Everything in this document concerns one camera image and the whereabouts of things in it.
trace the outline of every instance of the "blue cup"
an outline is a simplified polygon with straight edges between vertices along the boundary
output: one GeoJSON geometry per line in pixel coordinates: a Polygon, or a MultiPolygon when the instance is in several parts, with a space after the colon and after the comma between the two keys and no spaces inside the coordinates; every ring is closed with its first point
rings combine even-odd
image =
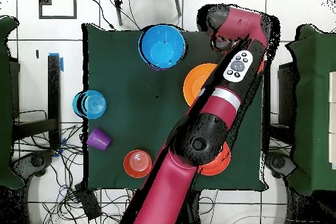
{"type": "Polygon", "coordinates": [[[138,42],[142,59],[155,70],[166,70],[182,60],[186,42],[174,25],[160,24],[149,27],[138,42]]]}
{"type": "Polygon", "coordinates": [[[73,98],[72,108],[81,118],[97,119],[105,112],[106,101],[99,92],[88,90],[73,98]]]}

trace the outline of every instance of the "floor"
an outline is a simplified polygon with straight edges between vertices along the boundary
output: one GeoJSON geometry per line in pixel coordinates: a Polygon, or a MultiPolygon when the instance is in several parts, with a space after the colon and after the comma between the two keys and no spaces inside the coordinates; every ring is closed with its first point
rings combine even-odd
{"type": "MultiPolygon", "coordinates": [[[[21,63],[20,71],[20,111],[47,110],[47,55],[59,53],[64,58],[64,71],[61,72],[62,129],[80,127],[81,118],[72,110],[72,99],[83,89],[82,83],[82,33],[81,23],[93,23],[109,30],[109,23],[118,30],[136,30],[137,27],[124,15],[123,26],[117,23],[117,15],[110,0],[77,0],[77,19],[39,19],[38,0],[0,0],[0,15],[16,17],[20,25],[9,35],[8,47],[13,57],[21,63]]],[[[301,24],[313,24],[319,29],[330,32],[336,27],[335,5],[332,0],[184,0],[183,21],[178,19],[174,0],[123,0],[123,12],[132,16],[140,28],[150,24],[178,24],[188,31],[197,31],[196,14],[207,3],[233,3],[252,10],[277,16],[281,23],[281,43],[272,63],[272,121],[277,122],[278,80],[280,64],[290,62],[291,55],[285,44],[295,37],[295,30],[301,24]]],[[[74,14],[73,0],[52,0],[52,5],[42,8],[44,16],[74,14]]],[[[42,112],[20,115],[20,121],[43,119],[42,112]]],[[[64,130],[68,137],[71,129],[64,130]]],[[[80,131],[70,139],[72,145],[81,146],[80,131]]],[[[29,139],[15,144],[13,159],[33,150],[29,139]]],[[[70,152],[64,151],[69,158],[70,152]]],[[[73,182],[83,177],[83,157],[78,155],[72,165],[73,182]]],[[[60,157],[54,157],[52,166],[57,172],[59,183],[64,184],[66,174],[60,157]]],[[[60,187],[52,168],[38,178],[34,177],[29,193],[29,209],[32,224],[45,221],[46,208],[52,209],[59,201],[60,187]]],[[[286,213],[286,193],[282,180],[273,178],[265,169],[264,179],[269,189],[255,191],[216,191],[202,192],[199,211],[202,224],[284,224],[286,213]]],[[[116,218],[125,211],[126,190],[98,190],[96,195],[104,215],[96,221],[78,219],[77,224],[117,224],[116,218]]],[[[73,215],[79,217],[83,212],[76,209],[73,215]]],[[[59,221],[58,224],[75,224],[74,221],[59,221]]]]}

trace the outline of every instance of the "blue tape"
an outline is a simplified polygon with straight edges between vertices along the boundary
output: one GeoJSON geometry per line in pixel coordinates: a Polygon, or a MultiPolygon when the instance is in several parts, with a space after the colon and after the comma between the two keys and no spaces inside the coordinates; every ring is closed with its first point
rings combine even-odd
{"type": "MultiPolygon", "coordinates": [[[[62,139],[61,145],[62,145],[62,146],[66,146],[66,138],[63,138],[63,139],[62,139]]],[[[63,153],[63,149],[58,150],[58,152],[59,152],[60,154],[62,154],[62,153],[63,153]]],[[[60,156],[59,154],[54,154],[54,158],[57,158],[57,157],[59,157],[59,156],[60,156]]]]}
{"type": "MultiPolygon", "coordinates": [[[[60,56],[59,53],[49,53],[49,56],[60,56]]],[[[64,71],[64,65],[63,65],[63,57],[60,58],[60,71],[64,71]]]]}
{"type": "Polygon", "coordinates": [[[61,72],[64,71],[64,67],[63,67],[63,57],[60,58],[60,71],[61,71],[61,72]]]}

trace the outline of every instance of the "red cup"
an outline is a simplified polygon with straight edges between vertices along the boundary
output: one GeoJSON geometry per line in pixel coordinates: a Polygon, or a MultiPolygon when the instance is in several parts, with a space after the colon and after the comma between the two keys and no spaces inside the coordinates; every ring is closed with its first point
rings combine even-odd
{"type": "Polygon", "coordinates": [[[143,150],[132,150],[123,160],[125,172],[133,178],[146,176],[152,168],[150,156],[143,150]]]}

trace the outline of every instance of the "plastic cup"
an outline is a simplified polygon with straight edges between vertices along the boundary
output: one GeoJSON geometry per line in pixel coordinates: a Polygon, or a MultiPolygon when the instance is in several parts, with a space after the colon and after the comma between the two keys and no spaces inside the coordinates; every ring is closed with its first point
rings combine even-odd
{"type": "Polygon", "coordinates": [[[145,151],[132,150],[126,155],[123,167],[125,172],[131,177],[142,178],[150,172],[152,160],[145,151]]]}
{"type": "Polygon", "coordinates": [[[87,138],[87,144],[99,150],[106,150],[111,143],[111,138],[103,133],[99,128],[95,128],[87,138]]]}
{"type": "Polygon", "coordinates": [[[72,108],[81,118],[97,119],[105,112],[106,101],[101,93],[88,90],[73,98],[72,108]]]}

